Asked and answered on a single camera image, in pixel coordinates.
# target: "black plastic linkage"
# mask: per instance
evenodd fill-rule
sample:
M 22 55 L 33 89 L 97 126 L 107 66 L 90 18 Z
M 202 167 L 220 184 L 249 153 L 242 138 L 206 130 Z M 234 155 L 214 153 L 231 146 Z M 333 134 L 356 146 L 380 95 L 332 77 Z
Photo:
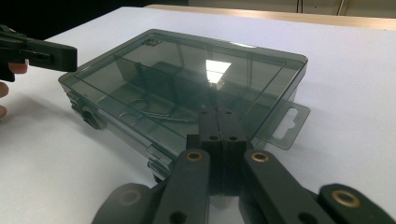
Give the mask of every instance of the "black plastic linkage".
M 271 153 L 247 151 L 242 172 L 268 223 L 335 223 Z
M 332 184 L 320 189 L 318 202 L 337 223 L 395 223 L 378 205 L 359 191 Z
M 8 63 L 25 63 L 56 71 L 75 72 L 77 70 L 77 49 L 37 40 L 16 33 L 0 24 L 0 79 L 14 81 Z
M 189 149 L 180 153 L 152 223 L 207 223 L 209 169 L 210 157 L 205 151 Z
M 139 184 L 118 187 L 102 204 L 92 224 L 151 223 L 165 186 L 164 181 L 152 189 Z
M 253 146 L 235 114 L 221 108 L 202 110 L 198 136 L 197 146 L 211 158 L 211 195 L 239 195 L 243 183 L 240 164 L 244 153 Z

